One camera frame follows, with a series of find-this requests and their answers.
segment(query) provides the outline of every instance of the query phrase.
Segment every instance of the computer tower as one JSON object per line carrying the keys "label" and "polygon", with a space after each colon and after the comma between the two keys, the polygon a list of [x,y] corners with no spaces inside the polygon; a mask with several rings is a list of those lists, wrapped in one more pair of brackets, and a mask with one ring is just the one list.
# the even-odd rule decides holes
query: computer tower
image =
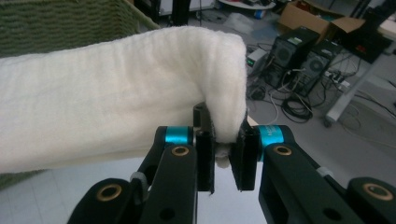
{"label": "computer tower", "polygon": [[264,80],[275,88],[288,83],[292,76],[286,74],[301,66],[318,37],[318,33],[303,26],[277,37],[262,70]]}
{"label": "computer tower", "polygon": [[300,71],[295,73],[289,88],[302,96],[307,96],[341,49],[341,46],[329,40],[315,45],[301,65]]}

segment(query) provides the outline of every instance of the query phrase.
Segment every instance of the gray floor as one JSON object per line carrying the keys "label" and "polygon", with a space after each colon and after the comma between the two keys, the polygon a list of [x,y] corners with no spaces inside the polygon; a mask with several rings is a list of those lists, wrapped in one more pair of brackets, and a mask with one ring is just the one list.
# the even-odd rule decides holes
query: gray floor
{"label": "gray floor", "polygon": [[[249,13],[247,16],[254,21],[252,35],[236,32],[214,22],[203,21],[202,26],[241,35],[247,44],[272,44],[276,37],[277,16],[268,13],[263,20],[254,20]],[[200,25],[200,22],[191,19],[190,25]],[[361,72],[368,66],[363,64]],[[375,72],[386,75],[394,71],[392,64],[382,68],[383,70]],[[381,84],[381,78],[373,79],[361,89],[394,111],[392,103],[396,101],[396,89],[390,88],[386,83]],[[313,90],[313,102],[321,100],[320,93],[320,89]],[[340,122],[326,128],[323,116],[332,104],[332,94],[329,92],[329,100],[314,110],[314,117],[307,123],[290,121],[278,107],[275,124],[288,125],[301,148],[320,165],[330,169],[342,186],[345,187],[351,178],[357,176],[375,177],[396,186],[395,119],[379,106],[357,100],[347,108]],[[276,117],[276,109],[268,102],[250,101],[248,107],[249,115],[259,124],[266,124]],[[0,223],[65,223],[90,186],[109,177],[129,179],[141,161],[138,158],[51,170],[2,190]],[[261,166],[260,164],[257,178],[260,178]],[[251,192],[238,192],[230,169],[217,168],[216,193],[211,196],[207,193],[199,194],[198,223],[265,223],[258,203],[257,188]]]}

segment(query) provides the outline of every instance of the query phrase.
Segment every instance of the white towel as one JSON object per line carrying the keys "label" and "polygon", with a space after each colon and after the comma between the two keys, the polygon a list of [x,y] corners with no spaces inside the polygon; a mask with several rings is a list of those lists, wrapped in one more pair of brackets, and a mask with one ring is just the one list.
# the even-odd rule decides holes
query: white towel
{"label": "white towel", "polygon": [[144,156],[158,126],[192,125],[203,101],[233,142],[245,52],[238,35],[186,26],[0,59],[0,173]]}

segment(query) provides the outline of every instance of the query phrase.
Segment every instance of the wicker basket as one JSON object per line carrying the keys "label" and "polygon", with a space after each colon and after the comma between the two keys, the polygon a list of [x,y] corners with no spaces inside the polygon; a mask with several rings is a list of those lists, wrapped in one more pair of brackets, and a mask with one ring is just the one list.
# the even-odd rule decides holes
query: wicker basket
{"label": "wicker basket", "polygon": [[159,28],[127,0],[0,0],[0,58],[73,49]]}

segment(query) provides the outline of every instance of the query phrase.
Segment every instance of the blue object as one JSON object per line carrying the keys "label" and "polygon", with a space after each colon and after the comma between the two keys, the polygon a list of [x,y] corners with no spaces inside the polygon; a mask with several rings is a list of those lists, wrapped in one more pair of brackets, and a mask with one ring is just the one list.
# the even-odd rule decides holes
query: blue object
{"label": "blue object", "polygon": [[[262,148],[273,143],[283,143],[285,141],[282,130],[277,125],[259,125],[258,128],[262,138]],[[264,151],[260,161],[264,161]]]}
{"label": "blue object", "polygon": [[189,127],[172,126],[166,128],[165,143],[187,145],[189,143]]}

